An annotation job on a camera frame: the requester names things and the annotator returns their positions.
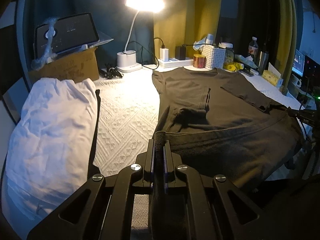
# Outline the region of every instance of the metal screw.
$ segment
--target metal screw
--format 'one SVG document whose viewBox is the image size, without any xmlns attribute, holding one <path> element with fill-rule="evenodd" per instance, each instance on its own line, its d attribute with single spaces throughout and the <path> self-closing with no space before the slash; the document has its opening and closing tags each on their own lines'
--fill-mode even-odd
<svg viewBox="0 0 320 240">
<path fill-rule="evenodd" d="M 222 174 L 219 174 L 219 175 L 216 175 L 215 176 L 215 179 L 219 182 L 225 182 L 227 179 L 226 179 L 226 176 L 222 175 Z"/>
<path fill-rule="evenodd" d="M 188 168 L 188 166 L 184 165 L 184 164 L 180 164 L 177 166 L 177 169 L 179 171 L 185 171 Z"/>
<path fill-rule="evenodd" d="M 130 166 L 130 168 L 131 168 L 131 170 L 133 170 L 133 171 L 138 171 L 138 170 L 141 169 L 141 166 L 140 166 L 140 164 L 134 163 L 134 164 L 132 164 L 132 165 Z"/>
<path fill-rule="evenodd" d="M 93 179 L 93 181 L 98 182 L 103 179 L 103 176 L 101 174 L 94 174 L 92 176 L 92 179 Z"/>
</svg>

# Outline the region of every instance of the white phone charger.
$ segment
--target white phone charger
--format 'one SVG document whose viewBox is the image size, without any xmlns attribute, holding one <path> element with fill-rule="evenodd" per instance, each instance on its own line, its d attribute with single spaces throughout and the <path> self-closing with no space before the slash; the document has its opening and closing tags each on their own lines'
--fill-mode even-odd
<svg viewBox="0 0 320 240">
<path fill-rule="evenodd" d="M 162 61 L 169 61 L 169 49 L 161 49 L 160 48 L 160 59 Z"/>
</svg>

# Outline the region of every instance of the plastic bottle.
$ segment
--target plastic bottle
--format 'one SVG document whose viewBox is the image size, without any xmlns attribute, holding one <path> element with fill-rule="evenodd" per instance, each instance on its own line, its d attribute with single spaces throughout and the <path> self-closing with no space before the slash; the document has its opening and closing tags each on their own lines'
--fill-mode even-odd
<svg viewBox="0 0 320 240">
<path fill-rule="evenodd" d="M 252 41 L 249 43 L 248 56 L 252 57 L 253 62 L 256 61 L 257 53 L 258 53 L 257 38 L 252 37 Z"/>
</svg>

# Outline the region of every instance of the lamp light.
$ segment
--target lamp light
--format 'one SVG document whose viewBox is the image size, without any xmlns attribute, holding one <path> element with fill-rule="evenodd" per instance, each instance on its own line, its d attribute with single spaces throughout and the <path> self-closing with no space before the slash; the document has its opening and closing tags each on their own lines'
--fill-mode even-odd
<svg viewBox="0 0 320 240">
<path fill-rule="evenodd" d="M 137 63 L 136 51 L 127 50 L 134 20 L 136 19 L 140 11 L 148 11 L 154 13 L 161 11 L 164 8 L 164 2 L 162 0 L 127 0 L 125 5 L 133 9 L 136 9 L 137 12 L 133 17 L 127 43 L 124 47 L 124 51 L 117 53 L 117 69 L 123 73 L 129 73 L 142 68 L 142 65 Z"/>
</svg>

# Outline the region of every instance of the bed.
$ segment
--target bed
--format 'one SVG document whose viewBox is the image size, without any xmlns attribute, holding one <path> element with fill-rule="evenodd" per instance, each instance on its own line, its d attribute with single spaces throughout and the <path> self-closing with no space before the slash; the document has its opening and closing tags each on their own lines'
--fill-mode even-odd
<svg viewBox="0 0 320 240">
<path fill-rule="evenodd" d="M 169 71 L 174 68 L 158 68 Z M 134 163 L 136 156 L 147 150 L 148 140 L 157 125 L 159 94 L 151 80 L 152 70 L 126 73 L 122 79 L 95 81 L 100 90 L 101 108 L 98 125 L 97 149 L 93 162 L 104 176 L 118 173 Z M 284 96 L 261 76 L 248 77 L 254 87 L 266 96 L 287 107 L 299 109 L 300 103 L 290 94 Z M 268 179 L 283 179 L 288 175 L 284 165 Z M 132 217 L 132 237 L 135 232 L 148 230 L 148 196 L 136 195 Z"/>
</svg>

